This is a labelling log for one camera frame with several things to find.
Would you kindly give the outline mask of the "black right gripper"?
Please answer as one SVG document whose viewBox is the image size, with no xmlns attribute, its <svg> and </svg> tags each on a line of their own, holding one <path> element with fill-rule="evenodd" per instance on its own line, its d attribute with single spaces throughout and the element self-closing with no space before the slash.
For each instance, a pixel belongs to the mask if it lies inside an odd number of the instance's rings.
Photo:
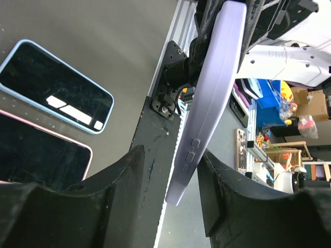
<svg viewBox="0 0 331 248">
<path fill-rule="evenodd" d="M 238 70 L 247 52 L 263 38 L 275 40 L 319 11 L 315 1 L 243 1 L 247 7 Z"/>
</svg>

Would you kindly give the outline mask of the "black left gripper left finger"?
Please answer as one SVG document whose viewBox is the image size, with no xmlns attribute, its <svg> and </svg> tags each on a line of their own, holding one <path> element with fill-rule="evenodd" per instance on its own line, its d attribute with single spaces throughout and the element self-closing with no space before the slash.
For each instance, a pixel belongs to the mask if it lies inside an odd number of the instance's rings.
<svg viewBox="0 0 331 248">
<path fill-rule="evenodd" d="M 132 247 L 144 147 L 64 191 L 1 185 L 1 247 Z"/>
</svg>

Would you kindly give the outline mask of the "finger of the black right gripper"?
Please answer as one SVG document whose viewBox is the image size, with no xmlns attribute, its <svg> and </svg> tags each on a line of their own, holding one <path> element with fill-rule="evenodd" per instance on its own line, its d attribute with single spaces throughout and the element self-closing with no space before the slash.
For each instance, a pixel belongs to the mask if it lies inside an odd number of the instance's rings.
<svg viewBox="0 0 331 248">
<path fill-rule="evenodd" d="M 190 78 L 197 77 L 200 73 L 210 43 L 216 16 L 223 3 L 223 0 L 198 1 L 194 14 L 198 35 L 191 41 L 189 47 L 188 75 Z"/>
</svg>

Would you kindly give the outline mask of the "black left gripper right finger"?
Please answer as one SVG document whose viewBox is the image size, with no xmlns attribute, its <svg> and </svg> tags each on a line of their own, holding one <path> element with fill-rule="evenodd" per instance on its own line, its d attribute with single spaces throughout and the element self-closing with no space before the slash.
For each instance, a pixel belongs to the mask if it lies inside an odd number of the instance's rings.
<svg viewBox="0 0 331 248">
<path fill-rule="evenodd" d="M 330 247 L 330 190 L 287 194 L 206 151 L 198 165 L 205 234 L 212 247 Z"/>
</svg>

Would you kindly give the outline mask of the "lilac phone case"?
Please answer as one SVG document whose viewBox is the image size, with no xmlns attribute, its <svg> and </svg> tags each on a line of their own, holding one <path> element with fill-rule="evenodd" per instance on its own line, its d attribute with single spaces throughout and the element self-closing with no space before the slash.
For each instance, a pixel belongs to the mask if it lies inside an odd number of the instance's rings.
<svg viewBox="0 0 331 248">
<path fill-rule="evenodd" d="M 238 70 L 247 7 L 225 1 L 217 14 L 165 201 L 178 205 L 214 133 Z"/>
</svg>

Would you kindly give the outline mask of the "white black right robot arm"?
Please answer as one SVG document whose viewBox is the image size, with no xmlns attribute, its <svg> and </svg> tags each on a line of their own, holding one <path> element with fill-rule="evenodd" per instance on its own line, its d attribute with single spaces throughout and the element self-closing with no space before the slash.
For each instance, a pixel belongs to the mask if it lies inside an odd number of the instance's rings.
<svg viewBox="0 0 331 248">
<path fill-rule="evenodd" d="M 164 69 L 175 90 L 226 90 L 237 79 L 330 84 L 330 1 L 199 1 L 190 55 Z"/>
</svg>

